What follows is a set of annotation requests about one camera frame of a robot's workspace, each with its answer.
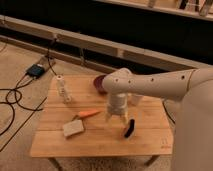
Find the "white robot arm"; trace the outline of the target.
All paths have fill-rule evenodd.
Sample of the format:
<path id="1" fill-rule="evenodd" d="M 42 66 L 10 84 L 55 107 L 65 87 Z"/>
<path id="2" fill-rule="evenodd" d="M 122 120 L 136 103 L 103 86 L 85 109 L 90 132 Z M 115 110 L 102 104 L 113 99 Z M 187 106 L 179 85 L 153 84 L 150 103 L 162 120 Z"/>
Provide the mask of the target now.
<path id="1" fill-rule="evenodd" d="M 152 75 L 122 68 L 102 86 L 111 114 L 126 111 L 128 93 L 178 101 L 171 171 L 213 171 L 213 67 Z"/>

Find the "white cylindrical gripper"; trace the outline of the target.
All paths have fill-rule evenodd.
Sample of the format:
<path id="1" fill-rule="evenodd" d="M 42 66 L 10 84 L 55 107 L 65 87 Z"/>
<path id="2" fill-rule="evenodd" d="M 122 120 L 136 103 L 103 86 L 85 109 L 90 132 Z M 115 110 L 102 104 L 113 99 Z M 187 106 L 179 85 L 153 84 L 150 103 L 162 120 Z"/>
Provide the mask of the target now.
<path id="1" fill-rule="evenodd" d="M 121 94 L 109 94 L 107 102 L 107 112 L 105 115 L 105 121 L 109 122 L 112 115 L 119 115 L 122 123 L 126 126 L 128 124 L 127 113 L 127 95 Z"/>

